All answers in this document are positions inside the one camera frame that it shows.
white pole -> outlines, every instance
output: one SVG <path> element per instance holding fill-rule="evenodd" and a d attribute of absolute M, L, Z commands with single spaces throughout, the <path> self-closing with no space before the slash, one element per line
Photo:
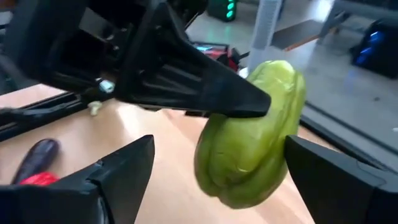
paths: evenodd
<path fill-rule="evenodd" d="M 248 59 L 249 73 L 265 61 L 266 49 L 271 45 L 281 4 L 282 0 L 260 0 Z"/>

purple eggplant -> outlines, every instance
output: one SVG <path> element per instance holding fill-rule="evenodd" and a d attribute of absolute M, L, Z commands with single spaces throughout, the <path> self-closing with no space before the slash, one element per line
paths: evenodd
<path fill-rule="evenodd" d="M 46 171 L 55 160 L 60 144 L 54 139 L 43 139 L 27 153 L 11 184 L 20 184 L 26 178 Z"/>

wooden table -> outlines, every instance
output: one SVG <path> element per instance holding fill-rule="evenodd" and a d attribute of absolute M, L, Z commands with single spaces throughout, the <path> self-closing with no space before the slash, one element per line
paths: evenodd
<path fill-rule="evenodd" d="M 0 96 L 0 107 L 23 106 L 61 92 L 36 85 Z M 50 171 L 63 177 L 145 134 L 153 134 L 154 168 L 136 223 L 313 223 L 290 175 L 268 200 L 245 210 L 232 210 L 202 193 L 193 175 L 193 153 L 205 122 L 179 111 L 150 112 L 110 100 L 96 117 L 81 111 L 1 142 L 0 184 L 11 181 L 29 148 L 44 138 L 56 138 L 62 144 Z M 304 128 L 299 135 L 331 148 Z"/>

gray floor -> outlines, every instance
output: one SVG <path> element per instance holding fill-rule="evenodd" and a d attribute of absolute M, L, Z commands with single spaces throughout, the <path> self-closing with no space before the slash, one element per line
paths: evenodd
<path fill-rule="evenodd" d="M 307 19 L 323 21 L 332 4 L 332 0 L 286 1 L 277 29 Z M 236 21 L 224 23 L 205 14 L 192 24 L 188 34 L 193 40 L 231 44 L 243 53 L 249 51 L 255 19 L 256 6 L 240 3 Z M 398 148 L 398 132 L 393 131 L 398 127 L 398 81 L 349 64 L 348 49 L 360 38 L 343 31 L 327 37 L 322 45 L 314 41 L 290 52 L 270 47 L 267 58 L 288 60 L 303 72 L 309 102 Z"/>

green vegetable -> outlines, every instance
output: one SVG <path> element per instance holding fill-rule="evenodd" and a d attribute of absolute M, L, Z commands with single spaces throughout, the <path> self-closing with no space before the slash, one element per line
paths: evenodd
<path fill-rule="evenodd" d="M 303 76 L 285 61 L 264 62 L 248 81 L 270 94 L 268 114 L 239 119 L 211 115 L 195 152 L 200 188 L 231 208 L 263 202 L 283 181 L 285 137 L 297 134 L 305 102 Z"/>

